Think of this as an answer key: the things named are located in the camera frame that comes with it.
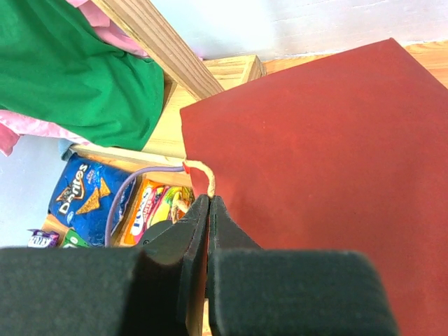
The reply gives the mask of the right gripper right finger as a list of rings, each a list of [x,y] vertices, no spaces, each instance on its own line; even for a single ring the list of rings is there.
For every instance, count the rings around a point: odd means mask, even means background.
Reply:
[[[397,335],[373,264],[355,251],[260,248],[221,197],[209,210],[214,335]]]

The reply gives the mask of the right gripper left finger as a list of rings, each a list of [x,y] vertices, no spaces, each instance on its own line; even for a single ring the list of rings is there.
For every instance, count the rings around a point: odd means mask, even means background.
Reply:
[[[132,248],[1,250],[2,335],[201,335],[209,198]]]

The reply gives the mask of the orange Tops candy bag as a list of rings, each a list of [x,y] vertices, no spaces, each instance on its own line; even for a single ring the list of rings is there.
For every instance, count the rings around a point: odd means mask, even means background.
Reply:
[[[137,244],[145,231],[161,221],[176,223],[185,215],[194,199],[191,188],[162,185],[144,179],[126,218],[119,245]]]

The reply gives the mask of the yellow green candy bag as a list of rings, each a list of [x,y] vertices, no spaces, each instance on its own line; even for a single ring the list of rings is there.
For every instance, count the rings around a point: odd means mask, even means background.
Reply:
[[[61,247],[63,249],[89,248],[90,245],[75,230],[69,229],[65,234]]]

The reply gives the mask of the blue Doritos chip bag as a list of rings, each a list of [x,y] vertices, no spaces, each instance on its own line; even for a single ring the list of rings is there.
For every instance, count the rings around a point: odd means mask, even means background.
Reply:
[[[48,211],[89,245],[103,246],[109,210],[129,175],[73,154],[55,186]]]

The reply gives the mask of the purple Tops candy bag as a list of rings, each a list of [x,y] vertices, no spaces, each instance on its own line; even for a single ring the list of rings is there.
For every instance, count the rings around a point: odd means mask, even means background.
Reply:
[[[31,237],[27,243],[29,248],[49,249],[56,247],[60,238],[60,234],[55,231],[43,231],[39,229],[29,229]]]

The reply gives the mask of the red brown paper bag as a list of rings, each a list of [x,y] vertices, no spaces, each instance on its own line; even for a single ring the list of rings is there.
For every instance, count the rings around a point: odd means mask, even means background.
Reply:
[[[402,335],[447,334],[447,89],[388,39],[183,108],[210,167],[267,249],[348,249],[381,274]]]

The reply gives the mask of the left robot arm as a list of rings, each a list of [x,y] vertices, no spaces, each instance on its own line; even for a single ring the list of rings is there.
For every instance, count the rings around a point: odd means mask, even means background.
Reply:
[[[150,226],[146,231],[142,234],[138,246],[144,246],[151,243],[153,240],[162,235],[165,231],[171,228],[174,224],[171,220],[163,220],[152,226]]]

